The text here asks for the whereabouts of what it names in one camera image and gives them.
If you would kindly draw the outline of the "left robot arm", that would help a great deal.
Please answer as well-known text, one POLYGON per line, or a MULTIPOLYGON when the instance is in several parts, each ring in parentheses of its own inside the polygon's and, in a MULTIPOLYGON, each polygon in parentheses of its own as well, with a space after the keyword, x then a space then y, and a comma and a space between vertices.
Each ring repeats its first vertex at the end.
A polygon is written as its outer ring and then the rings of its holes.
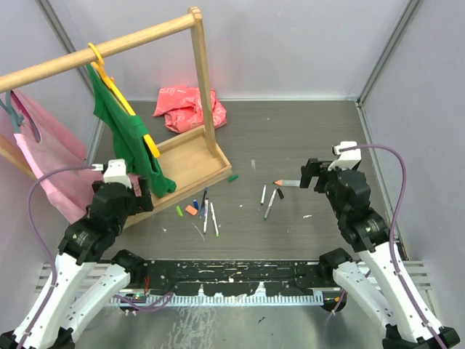
POLYGON ((69 225, 52 265, 52 274, 29 314, 1 335, 2 348, 74 348, 85 327, 123 288, 145 281, 145 260, 121 250, 103 275, 81 296, 78 290, 102 254, 121 234, 127 218, 153 209, 147 180, 141 194, 120 182, 94 182, 86 214, 69 225))

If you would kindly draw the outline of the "white pen black tip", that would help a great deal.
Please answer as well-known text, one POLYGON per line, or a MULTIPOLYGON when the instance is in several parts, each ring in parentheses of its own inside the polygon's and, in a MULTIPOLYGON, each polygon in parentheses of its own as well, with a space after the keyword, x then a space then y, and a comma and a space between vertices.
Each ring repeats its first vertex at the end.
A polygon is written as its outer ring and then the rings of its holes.
POLYGON ((209 199, 206 198, 204 201, 204 212, 203 212, 203 234, 206 235, 208 226, 208 212, 209 212, 209 199))

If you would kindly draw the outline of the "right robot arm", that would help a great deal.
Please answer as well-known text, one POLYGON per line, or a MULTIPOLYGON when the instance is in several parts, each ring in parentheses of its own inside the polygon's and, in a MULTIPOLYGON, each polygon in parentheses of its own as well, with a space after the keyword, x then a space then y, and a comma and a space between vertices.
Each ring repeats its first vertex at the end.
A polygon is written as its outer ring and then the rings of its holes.
POLYGON ((379 326, 383 348, 452 348, 460 337, 443 326, 415 288, 395 246, 389 227, 372 207, 371 188, 356 167, 340 169, 329 161, 309 159, 301 168, 301 188, 312 178, 315 192, 325 194, 344 240, 365 263, 376 280, 373 285, 343 249, 320 256, 319 278, 349 293, 379 326))

